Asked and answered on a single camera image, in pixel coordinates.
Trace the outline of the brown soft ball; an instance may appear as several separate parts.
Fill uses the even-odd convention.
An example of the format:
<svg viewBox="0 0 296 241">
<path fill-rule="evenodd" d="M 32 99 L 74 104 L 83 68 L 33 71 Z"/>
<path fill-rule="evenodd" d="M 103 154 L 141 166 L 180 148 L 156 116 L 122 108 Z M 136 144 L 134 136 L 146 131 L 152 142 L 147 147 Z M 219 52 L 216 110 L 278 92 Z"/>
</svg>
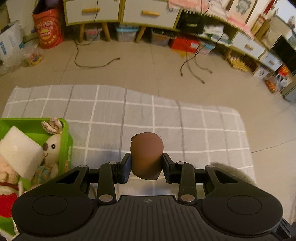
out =
<svg viewBox="0 0 296 241">
<path fill-rule="evenodd" d="M 164 152 L 162 139 L 155 133 L 138 133 L 131 138 L 132 172 L 144 180 L 157 180 Z"/>
</svg>

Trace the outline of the Santa Claus plush toy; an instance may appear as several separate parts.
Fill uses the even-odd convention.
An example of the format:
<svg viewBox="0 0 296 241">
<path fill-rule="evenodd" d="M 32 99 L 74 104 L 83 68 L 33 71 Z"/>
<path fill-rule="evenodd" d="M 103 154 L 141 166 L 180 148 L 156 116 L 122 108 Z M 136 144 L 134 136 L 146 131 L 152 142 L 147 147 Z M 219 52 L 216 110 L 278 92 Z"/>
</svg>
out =
<svg viewBox="0 0 296 241">
<path fill-rule="evenodd" d="M 1 156 L 1 217 L 11 218 L 12 207 L 19 196 L 19 174 Z"/>
</svg>

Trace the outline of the grey checkered floor mat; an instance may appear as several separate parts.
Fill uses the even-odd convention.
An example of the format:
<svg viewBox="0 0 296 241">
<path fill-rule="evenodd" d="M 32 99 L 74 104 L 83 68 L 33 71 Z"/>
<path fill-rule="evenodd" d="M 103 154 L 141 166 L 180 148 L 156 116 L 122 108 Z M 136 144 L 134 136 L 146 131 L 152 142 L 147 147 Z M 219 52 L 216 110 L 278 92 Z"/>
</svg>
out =
<svg viewBox="0 0 296 241">
<path fill-rule="evenodd" d="M 138 133 L 156 133 L 177 162 L 202 169 L 212 162 L 242 170 L 255 181 L 238 111 L 202 106 L 108 85 L 15 88 L 1 118 L 62 118 L 73 138 L 71 167 L 94 169 L 119 161 Z"/>
</svg>

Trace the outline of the small beige bunny doll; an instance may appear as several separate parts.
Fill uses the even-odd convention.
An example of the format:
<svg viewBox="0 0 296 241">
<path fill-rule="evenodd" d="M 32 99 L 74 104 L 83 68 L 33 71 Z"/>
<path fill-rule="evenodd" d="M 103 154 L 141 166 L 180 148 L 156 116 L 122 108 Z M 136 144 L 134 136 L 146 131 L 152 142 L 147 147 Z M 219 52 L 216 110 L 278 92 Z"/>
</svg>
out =
<svg viewBox="0 0 296 241">
<path fill-rule="evenodd" d="M 62 123 L 57 118 L 50 118 L 48 122 L 42 121 L 41 125 L 51 136 L 43 144 L 44 159 L 32 178 L 30 190 L 56 178 L 59 173 Z"/>
</svg>

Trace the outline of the white foam block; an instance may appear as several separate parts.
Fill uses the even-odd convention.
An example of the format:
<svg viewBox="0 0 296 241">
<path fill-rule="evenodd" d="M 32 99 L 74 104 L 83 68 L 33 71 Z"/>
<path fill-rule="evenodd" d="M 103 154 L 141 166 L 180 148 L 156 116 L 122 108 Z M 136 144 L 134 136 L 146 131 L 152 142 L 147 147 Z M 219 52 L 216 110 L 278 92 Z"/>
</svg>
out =
<svg viewBox="0 0 296 241">
<path fill-rule="evenodd" d="M 44 159 L 44 150 L 12 126 L 1 141 L 1 156 L 22 178 L 31 180 Z"/>
</svg>

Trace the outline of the egg carton tray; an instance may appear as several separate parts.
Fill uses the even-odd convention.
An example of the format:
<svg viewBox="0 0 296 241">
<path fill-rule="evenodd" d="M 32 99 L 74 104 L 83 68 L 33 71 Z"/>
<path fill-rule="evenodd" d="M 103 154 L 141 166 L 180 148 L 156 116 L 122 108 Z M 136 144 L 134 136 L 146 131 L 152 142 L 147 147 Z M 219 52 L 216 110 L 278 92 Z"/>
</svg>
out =
<svg viewBox="0 0 296 241">
<path fill-rule="evenodd" d="M 250 68 L 238 57 L 229 56 L 227 61 L 233 69 L 240 70 L 242 72 L 250 71 Z"/>
</svg>

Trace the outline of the white cardboard box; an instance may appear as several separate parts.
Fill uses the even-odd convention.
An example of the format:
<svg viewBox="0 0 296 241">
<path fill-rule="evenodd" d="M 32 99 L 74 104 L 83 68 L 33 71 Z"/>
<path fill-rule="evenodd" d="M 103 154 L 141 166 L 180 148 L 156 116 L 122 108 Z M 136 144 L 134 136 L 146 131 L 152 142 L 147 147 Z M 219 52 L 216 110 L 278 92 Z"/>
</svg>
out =
<svg viewBox="0 0 296 241">
<path fill-rule="evenodd" d="M 258 77 L 259 79 L 263 79 L 267 74 L 269 74 L 270 71 L 266 69 L 265 67 L 258 66 L 253 72 L 252 75 L 255 77 Z"/>
</svg>

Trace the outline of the red storage box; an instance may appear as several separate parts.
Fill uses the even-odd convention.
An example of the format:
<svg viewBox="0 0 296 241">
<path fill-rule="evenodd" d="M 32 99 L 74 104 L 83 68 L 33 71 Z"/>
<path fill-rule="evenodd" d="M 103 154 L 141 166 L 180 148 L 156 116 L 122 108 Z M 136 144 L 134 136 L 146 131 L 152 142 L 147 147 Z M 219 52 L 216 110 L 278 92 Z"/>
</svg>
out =
<svg viewBox="0 0 296 241">
<path fill-rule="evenodd" d="M 199 48 L 200 42 L 194 39 L 176 37 L 170 40 L 169 46 L 173 50 L 195 53 Z"/>
</svg>

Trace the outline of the clear plastic storage box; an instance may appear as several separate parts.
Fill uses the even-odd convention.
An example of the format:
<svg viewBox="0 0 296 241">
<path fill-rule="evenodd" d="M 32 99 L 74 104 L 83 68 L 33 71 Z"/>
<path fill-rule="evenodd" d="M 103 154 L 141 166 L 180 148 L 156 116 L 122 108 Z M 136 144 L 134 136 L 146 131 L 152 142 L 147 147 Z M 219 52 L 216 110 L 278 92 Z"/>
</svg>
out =
<svg viewBox="0 0 296 241">
<path fill-rule="evenodd" d="M 119 42 L 134 42 L 137 32 L 139 31 L 138 26 L 118 24 L 115 25 L 116 37 Z"/>
</svg>

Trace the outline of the long low TV cabinet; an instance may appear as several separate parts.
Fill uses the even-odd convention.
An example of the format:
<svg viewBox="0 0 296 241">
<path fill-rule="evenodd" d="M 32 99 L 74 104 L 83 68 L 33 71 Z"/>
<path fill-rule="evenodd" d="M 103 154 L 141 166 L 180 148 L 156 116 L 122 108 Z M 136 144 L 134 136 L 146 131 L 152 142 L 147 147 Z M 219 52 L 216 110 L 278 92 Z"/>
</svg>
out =
<svg viewBox="0 0 296 241">
<path fill-rule="evenodd" d="M 228 3 L 229 1 L 222 1 L 224 8 L 227 8 Z M 267 21 L 263 15 L 258 16 L 257 22 L 253 28 L 248 26 L 251 33 L 254 34 L 253 40 L 240 30 L 231 27 L 223 21 L 209 16 L 202 16 L 205 19 L 203 33 L 192 35 L 223 44 L 230 49 L 234 49 L 241 54 L 245 54 L 256 61 L 259 61 L 272 71 L 278 70 L 283 65 L 281 59 L 274 52 L 267 49 L 267 47 L 259 40 L 259 32 L 267 25 Z"/>
</svg>

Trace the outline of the black bag on shelf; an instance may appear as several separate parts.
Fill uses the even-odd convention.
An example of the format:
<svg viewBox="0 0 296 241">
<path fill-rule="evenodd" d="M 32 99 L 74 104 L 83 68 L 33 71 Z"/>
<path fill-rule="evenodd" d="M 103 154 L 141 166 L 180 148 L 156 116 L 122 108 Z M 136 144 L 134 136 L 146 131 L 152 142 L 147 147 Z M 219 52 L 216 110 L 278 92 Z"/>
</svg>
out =
<svg viewBox="0 0 296 241">
<path fill-rule="evenodd" d="M 205 19 L 199 13 L 182 12 L 177 23 L 177 29 L 184 33 L 202 34 Z"/>
</svg>

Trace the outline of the wooden shelf cabinet with drawers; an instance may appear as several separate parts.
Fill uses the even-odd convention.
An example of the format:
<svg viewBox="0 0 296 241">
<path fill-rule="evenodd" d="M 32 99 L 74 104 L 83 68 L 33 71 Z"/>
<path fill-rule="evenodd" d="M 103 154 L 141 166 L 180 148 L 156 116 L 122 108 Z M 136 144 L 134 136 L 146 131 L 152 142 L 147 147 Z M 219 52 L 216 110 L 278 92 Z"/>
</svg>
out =
<svg viewBox="0 0 296 241">
<path fill-rule="evenodd" d="M 179 9 L 169 7 L 168 1 L 63 1 L 67 26 L 79 26 L 78 41 L 84 41 L 86 24 L 101 23 L 107 41 L 108 24 L 139 26 L 138 43 L 147 27 L 175 30 L 181 15 Z"/>
</svg>

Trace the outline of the red snack bag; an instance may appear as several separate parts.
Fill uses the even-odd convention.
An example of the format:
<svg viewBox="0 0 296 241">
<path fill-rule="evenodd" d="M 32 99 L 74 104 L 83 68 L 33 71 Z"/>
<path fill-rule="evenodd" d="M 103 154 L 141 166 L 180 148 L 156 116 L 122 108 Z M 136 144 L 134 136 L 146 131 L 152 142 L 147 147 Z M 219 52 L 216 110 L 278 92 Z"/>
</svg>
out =
<svg viewBox="0 0 296 241">
<path fill-rule="evenodd" d="M 42 49 L 51 49 L 64 41 L 62 18 L 57 8 L 32 14 L 34 27 Z"/>
</svg>

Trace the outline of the black microwave oven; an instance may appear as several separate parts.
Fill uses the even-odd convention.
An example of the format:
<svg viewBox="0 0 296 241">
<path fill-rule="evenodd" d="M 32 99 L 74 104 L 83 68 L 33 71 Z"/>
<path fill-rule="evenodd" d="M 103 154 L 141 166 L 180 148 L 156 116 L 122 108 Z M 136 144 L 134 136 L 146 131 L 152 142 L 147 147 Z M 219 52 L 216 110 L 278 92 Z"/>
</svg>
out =
<svg viewBox="0 0 296 241">
<path fill-rule="evenodd" d="M 295 75 L 295 31 L 278 16 L 271 17 L 268 24 L 267 31 L 261 37 L 262 43 L 277 54 Z"/>
</svg>

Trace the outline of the white sack bag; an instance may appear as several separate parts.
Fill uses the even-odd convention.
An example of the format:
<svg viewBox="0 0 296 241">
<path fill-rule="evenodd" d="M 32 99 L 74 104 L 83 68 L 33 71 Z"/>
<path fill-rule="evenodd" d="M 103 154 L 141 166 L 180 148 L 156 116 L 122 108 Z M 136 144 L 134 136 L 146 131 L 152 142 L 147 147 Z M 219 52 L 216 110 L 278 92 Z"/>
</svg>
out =
<svg viewBox="0 0 296 241">
<path fill-rule="evenodd" d="M 20 48 L 23 34 L 20 21 L 16 20 L 1 29 L 1 61 L 5 62 L 13 52 Z"/>
</svg>

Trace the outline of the pink cloth runner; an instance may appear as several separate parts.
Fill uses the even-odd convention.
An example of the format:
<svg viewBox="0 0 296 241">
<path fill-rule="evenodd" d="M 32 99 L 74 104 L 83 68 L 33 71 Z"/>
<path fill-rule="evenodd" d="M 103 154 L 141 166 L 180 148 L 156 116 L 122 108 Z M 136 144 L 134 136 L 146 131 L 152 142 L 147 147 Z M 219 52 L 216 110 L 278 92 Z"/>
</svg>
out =
<svg viewBox="0 0 296 241">
<path fill-rule="evenodd" d="M 173 10 L 181 10 L 185 13 L 202 14 L 204 16 L 215 18 L 240 30 L 250 39 L 254 39 L 254 34 L 251 33 L 251 30 L 246 23 L 238 16 L 235 16 L 234 13 L 230 13 L 229 10 L 226 10 L 222 5 L 222 1 L 169 0 L 168 7 Z"/>
</svg>

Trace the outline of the framed cartoon drawing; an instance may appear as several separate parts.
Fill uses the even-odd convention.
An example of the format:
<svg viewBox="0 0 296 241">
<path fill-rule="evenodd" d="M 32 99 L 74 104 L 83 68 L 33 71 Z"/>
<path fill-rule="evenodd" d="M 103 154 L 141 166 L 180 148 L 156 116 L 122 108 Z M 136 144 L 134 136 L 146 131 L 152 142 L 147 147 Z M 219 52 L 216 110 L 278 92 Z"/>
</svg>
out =
<svg viewBox="0 0 296 241">
<path fill-rule="evenodd" d="M 230 16 L 247 23 L 256 4 L 256 0 L 233 0 L 229 1 L 226 9 L 229 11 Z"/>
</svg>

